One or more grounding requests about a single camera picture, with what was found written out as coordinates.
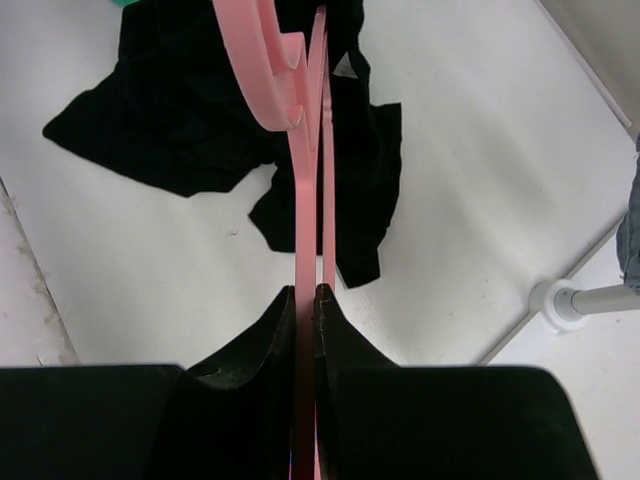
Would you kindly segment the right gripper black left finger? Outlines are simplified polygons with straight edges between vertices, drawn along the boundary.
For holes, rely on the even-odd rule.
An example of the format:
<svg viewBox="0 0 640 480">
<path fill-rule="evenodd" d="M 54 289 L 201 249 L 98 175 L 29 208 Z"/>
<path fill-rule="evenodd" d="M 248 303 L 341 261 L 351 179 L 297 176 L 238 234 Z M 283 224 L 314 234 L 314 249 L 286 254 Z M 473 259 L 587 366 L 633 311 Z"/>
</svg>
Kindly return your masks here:
<svg viewBox="0 0 640 480">
<path fill-rule="evenodd" d="M 172 397 L 169 470 L 180 479 L 285 479 L 289 474 L 294 290 L 187 370 Z"/>
</svg>

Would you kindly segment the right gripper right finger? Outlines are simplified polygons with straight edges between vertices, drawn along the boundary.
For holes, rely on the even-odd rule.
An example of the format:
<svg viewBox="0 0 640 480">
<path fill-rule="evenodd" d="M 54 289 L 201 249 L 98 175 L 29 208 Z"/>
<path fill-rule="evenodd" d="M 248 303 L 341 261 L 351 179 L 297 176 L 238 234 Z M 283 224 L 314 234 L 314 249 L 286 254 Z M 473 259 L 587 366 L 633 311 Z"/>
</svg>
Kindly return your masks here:
<svg viewBox="0 0 640 480">
<path fill-rule="evenodd" d="M 321 479 L 382 479 L 397 453 L 385 439 L 384 375 L 397 365 L 345 317 L 332 288 L 313 306 L 317 470 Z"/>
</svg>

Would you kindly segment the black t shirt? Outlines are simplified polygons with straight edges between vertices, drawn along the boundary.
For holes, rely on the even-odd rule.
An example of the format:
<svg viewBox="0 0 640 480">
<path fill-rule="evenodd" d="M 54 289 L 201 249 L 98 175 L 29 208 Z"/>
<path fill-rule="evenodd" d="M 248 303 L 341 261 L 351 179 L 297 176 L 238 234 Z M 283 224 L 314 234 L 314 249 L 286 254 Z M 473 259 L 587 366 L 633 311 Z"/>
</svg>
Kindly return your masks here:
<svg viewBox="0 0 640 480">
<path fill-rule="evenodd" d="M 380 277 L 378 249 L 397 205 L 399 104 L 370 102 L 359 48 L 364 7 L 330 1 L 328 56 L 335 145 L 336 260 L 345 285 Z M 228 192 L 272 164 L 270 189 L 250 220 L 270 249 L 294 249 L 294 180 L 287 137 L 251 114 L 208 1 L 139 1 L 122 13 L 118 60 L 43 130 L 58 146 L 183 197 Z"/>
</svg>

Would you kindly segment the pink hanger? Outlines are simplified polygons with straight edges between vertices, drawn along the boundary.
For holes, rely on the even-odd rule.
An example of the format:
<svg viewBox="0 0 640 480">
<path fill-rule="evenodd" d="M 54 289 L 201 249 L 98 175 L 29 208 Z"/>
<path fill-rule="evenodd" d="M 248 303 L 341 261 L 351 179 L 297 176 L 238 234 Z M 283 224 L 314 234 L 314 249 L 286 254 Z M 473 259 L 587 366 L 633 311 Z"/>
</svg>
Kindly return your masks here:
<svg viewBox="0 0 640 480">
<path fill-rule="evenodd" d="M 295 182 L 295 396 L 293 479 L 320 476 L 316 437 L 313 307 L 316 260 L 336 279 L 335 156 L 326 9 L 312 34 L 283 33 L 271 1 L 213 4 L 230 64 L 255 120 L 287 134 Z"/>
</svg>

